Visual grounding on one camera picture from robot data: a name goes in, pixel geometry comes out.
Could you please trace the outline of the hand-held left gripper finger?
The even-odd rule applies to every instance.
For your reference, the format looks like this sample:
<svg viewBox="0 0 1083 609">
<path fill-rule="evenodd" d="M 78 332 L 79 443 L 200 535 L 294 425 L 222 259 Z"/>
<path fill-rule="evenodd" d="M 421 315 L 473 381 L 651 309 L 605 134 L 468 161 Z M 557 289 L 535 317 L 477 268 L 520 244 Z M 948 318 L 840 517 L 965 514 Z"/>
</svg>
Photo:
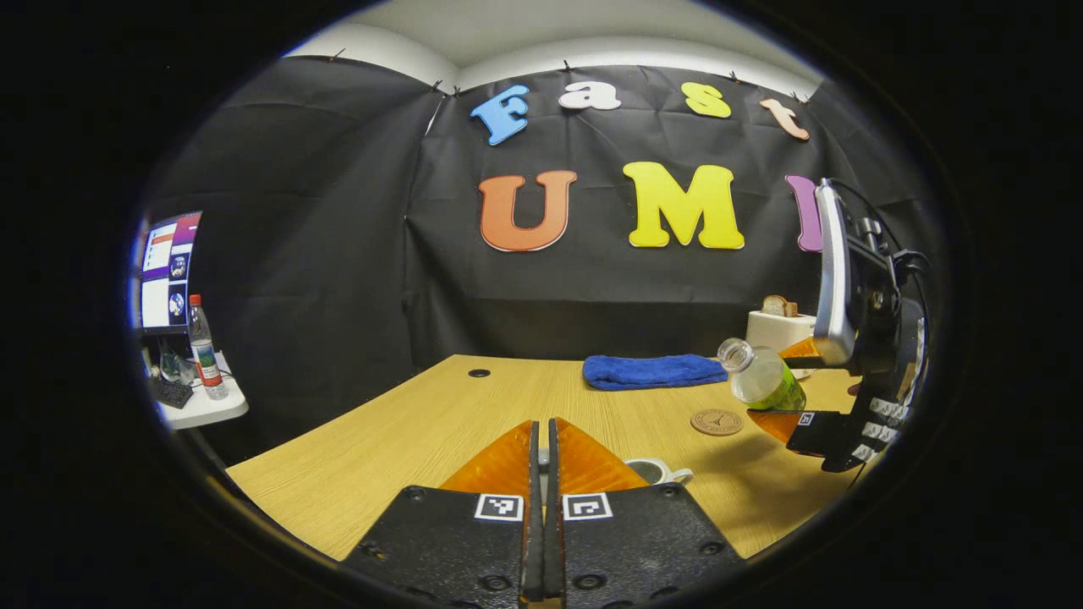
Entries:
<svg viewBox="0 0 1083 609">
<path fill-rule="evenodd" d="M 542 597 L 539 425 L 523 422 L 438 488 L 406 485 L 344 560 L 436 606 L 524 606 Z"/>
<path fill-rule="evenodd" d="M 546 595 L 563 608 L 668 608 L 745 567 L 682 483 L 645 482 L 560 417 L 548 439 Z"/>
</svg>

